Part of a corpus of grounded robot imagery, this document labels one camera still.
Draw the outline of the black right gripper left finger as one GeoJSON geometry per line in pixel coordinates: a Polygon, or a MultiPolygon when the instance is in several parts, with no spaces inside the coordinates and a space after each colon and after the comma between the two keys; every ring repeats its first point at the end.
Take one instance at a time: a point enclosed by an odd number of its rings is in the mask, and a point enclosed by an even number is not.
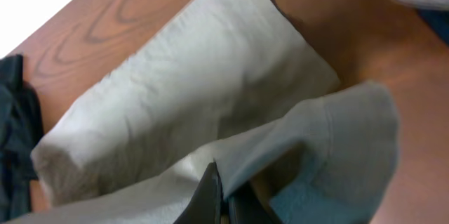
{"type": "Polygon", "coordinates": [[[220,224],[222,184],[215,162],[209,163],[185,210],[173,224],[220,224]]]}

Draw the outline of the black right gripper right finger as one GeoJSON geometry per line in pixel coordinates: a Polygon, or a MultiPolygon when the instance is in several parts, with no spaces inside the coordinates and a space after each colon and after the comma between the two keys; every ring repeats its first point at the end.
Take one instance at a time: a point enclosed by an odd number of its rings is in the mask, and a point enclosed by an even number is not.
{"type": "Polygon", "coordinates": [[[279,224],[260,203],[249,183],[242,185],[227,199],[230,224],[279,224]]]}

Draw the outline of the khaki green shorts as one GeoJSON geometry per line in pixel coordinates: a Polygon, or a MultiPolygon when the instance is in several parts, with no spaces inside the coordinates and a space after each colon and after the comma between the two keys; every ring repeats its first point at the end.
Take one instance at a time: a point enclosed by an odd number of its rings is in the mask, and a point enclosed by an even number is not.
{"type": "Polygon", "coordinates": [[[271,0],[193,0],[79,96],[31,158],[51,210],[20,223],[174,223],[215,162],[282,223],[368,223],[398,116],[331,66],[271,0]]]}

